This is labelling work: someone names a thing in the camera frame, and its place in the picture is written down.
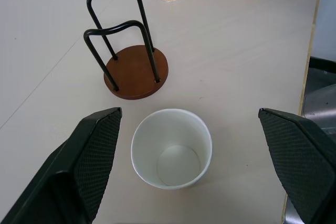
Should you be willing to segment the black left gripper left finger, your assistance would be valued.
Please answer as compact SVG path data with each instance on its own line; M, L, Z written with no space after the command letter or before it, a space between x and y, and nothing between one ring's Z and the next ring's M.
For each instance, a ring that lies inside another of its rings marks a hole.
M122 109L83 118L44 161L2 223L92 223L112 170Z

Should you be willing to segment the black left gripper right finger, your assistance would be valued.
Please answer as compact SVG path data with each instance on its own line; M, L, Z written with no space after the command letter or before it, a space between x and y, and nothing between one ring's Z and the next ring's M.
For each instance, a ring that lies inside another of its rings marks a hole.
M335 141L313 121L261 108L276 174L304 223L335 223Z

